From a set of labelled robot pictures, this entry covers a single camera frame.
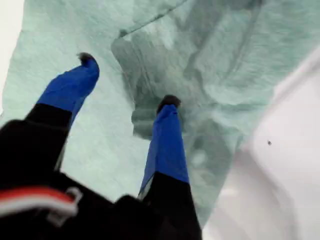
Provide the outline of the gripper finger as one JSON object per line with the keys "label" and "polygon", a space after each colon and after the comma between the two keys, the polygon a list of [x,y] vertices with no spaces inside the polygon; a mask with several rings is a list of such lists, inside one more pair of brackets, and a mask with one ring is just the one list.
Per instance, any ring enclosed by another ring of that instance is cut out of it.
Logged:
{"label": "gripper finger", "polygon": [[78,58],[80,65],[52,79],[25,117],[24,124],[31,135],[70,132],[100,75],[99,65],[91,54],[81,52]]}
{"label": "gripper finger", "polygon": [[200,240],[178,117],[180,104],[178,97],[166,95],[157,107],[138,197],[164,217],[178,240]]}

